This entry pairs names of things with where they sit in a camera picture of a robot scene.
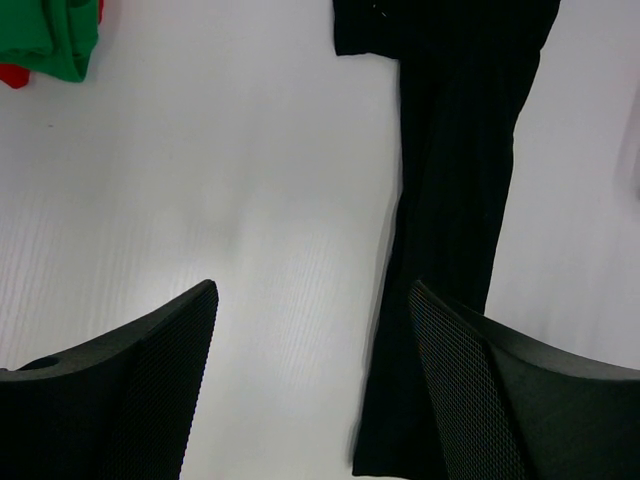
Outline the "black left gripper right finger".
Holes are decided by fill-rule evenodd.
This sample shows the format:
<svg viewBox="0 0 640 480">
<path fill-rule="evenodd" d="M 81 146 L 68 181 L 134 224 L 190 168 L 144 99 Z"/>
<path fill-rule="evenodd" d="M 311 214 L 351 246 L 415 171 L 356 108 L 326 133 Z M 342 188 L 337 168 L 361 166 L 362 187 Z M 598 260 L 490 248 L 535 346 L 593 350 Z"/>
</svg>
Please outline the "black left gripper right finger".
<svg viewBox="0 0 640 480">
<path fill-rule="evenodd" d="M 451 479 L 635 479 L 639 374 L 575 355 L 416 282 L 409 306 Z"/>
</svg>

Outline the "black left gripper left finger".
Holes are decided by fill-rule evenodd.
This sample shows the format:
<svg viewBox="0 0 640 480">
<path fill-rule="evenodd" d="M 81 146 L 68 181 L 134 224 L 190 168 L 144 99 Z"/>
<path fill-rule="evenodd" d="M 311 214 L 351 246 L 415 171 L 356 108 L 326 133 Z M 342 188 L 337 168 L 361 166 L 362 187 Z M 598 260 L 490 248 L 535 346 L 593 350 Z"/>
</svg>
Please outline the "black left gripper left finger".
<svg viewBox="0 0 640 480">
<path fill-rule="evenodd" d="M 2 478 L 179 478 L 218 302 L 204 280 L 137 320 L 2 370 Z"/>
</svg>

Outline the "black t shirt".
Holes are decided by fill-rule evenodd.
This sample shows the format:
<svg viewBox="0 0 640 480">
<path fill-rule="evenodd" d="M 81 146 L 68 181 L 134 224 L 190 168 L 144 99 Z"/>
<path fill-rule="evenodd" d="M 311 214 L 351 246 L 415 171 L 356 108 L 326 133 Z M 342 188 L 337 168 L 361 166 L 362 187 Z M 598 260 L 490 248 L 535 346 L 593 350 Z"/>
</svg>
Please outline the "black t shirt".
<svg viewBox="0 0 640 480">
<path fill-rule="evenodd" d="M 423 279 L 486 305 L 513 171 L 514 129 L 555 1 L 337 1 L 340 56 L 399 64 L 402 176 L 353 448 L 354 476 L 441 479 L 408 297 Z"/>
</svg>

